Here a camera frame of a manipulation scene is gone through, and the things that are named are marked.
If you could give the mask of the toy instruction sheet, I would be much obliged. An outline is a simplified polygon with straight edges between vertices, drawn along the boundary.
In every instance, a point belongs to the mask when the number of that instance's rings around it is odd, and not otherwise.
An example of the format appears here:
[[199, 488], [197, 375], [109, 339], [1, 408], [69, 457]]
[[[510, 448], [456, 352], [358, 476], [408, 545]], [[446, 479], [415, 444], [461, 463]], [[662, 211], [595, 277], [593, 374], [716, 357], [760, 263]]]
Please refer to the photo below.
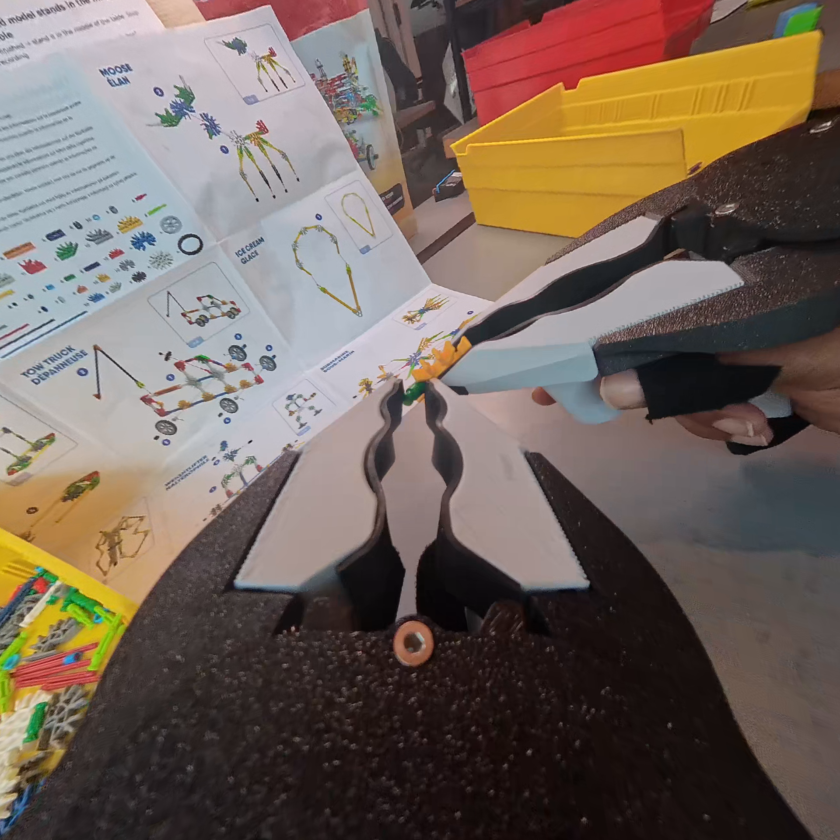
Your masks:
[[136, 602], [487, 303], [430, 281], [268, 10], [2, 69], [2, 529]]

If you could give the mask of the green blue block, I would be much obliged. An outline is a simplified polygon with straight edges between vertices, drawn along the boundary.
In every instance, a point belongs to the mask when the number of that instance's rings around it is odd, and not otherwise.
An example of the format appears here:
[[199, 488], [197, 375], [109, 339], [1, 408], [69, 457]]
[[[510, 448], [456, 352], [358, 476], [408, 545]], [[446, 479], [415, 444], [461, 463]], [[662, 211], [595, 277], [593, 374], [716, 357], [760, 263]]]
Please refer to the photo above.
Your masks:
[[773, 39], [802, 35], [818, 29], [823, 5], [806, 2], [793, 6], [779, 14], [773, 27]]

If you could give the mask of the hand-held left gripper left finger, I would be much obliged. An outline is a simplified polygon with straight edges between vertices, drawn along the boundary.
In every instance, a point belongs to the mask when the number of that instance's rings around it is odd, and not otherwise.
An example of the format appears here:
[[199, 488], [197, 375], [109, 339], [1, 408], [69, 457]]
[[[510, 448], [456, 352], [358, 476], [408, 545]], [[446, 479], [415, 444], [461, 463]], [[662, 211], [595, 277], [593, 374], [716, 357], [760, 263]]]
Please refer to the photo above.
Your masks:
[[302, 449], [234, 578], [238, 590], [303, 592], [336, 574], [382, 533], [382, 480], [404, 386], [392, 380]]

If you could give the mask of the toy construction model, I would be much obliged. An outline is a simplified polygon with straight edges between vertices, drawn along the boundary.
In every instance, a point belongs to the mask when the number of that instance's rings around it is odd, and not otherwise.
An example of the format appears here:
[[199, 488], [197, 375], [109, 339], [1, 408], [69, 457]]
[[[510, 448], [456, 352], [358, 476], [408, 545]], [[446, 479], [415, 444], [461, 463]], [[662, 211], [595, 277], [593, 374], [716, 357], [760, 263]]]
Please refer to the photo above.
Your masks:
[[427, 384], [439, 379], [471, 349], [466, 337], [457, 343], [447, 341], [441, 350], [432, 350], [432, 360], [422, 360], [412, 373], [414, 383], [404, 390], [402, 404], [411, 406], [424, 400]]

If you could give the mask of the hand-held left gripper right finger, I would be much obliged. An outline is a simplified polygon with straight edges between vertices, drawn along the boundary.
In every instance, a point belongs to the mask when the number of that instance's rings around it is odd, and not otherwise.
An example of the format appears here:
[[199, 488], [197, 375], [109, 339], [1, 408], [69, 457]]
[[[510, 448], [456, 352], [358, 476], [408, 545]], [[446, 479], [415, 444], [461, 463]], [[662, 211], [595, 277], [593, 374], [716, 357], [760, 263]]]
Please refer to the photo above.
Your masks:
[[588, 589], [586, 577], [519, 441], [441, 381], [425, 391], [433, 466], [445, 483], [440, 524], [469, 592]]

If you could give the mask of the stack of red bins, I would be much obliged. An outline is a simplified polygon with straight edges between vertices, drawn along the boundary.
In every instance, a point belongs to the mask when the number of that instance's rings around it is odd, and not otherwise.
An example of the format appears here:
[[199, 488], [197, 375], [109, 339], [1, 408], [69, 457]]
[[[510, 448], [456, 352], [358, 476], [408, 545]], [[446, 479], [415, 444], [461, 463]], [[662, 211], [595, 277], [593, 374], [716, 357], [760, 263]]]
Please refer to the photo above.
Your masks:
[[688, 56], [712, 1], [580, 1], [463, 53], [479, 125], [561, 83]]

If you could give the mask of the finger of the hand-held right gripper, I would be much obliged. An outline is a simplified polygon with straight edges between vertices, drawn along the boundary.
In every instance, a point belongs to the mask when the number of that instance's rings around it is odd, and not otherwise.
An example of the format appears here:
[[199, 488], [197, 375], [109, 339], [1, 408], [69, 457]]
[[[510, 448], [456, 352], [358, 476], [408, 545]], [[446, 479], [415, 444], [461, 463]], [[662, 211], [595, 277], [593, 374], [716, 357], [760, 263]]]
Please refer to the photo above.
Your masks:
[[742, 285], [743, 279], [719, 261], [663, 261], [579, 307], [542, 315], [506, 337], [478, 343], [440, 378], [468, 394], [541, 387], [580, 422], [610, 422], [618, 411], [601, 398], [596, 341]]
[[569, 250], [536, 269], [459, 335], [476, 346], [597, 298], [665, 257], [668, 225], [664, 217], [637, 217]]

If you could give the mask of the grey desk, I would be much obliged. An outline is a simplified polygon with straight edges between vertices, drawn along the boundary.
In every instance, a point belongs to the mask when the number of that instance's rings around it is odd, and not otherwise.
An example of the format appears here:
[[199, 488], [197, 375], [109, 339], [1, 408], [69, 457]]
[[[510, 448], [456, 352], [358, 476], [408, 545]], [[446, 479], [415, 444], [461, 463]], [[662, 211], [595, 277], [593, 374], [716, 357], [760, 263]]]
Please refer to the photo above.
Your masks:
[[815, 838], [838, 838], [838, 436], [737, 457], [642, 413], [590, 426], [525, 392], [474, 404], [642, 550], [768, 775]]

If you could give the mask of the person's right hand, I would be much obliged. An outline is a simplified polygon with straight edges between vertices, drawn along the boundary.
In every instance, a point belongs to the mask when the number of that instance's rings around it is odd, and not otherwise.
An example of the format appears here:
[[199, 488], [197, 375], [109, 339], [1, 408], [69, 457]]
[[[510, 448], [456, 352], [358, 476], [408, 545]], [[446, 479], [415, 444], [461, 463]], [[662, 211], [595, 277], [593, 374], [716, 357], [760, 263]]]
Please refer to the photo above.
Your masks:
[[[648, 420], [672, 417], [699, 438], [751, 448], [771, 446], [767, 414], [749, 401], [745, 382], [768, 385], [793, 413], [824, 432], [839, 432], [838, 329], [777, 348], [676, 356], [603, 377], [600, 396], [620, 412], [647, 408]], [[649, 408], [653, 398], [654, 407]]]

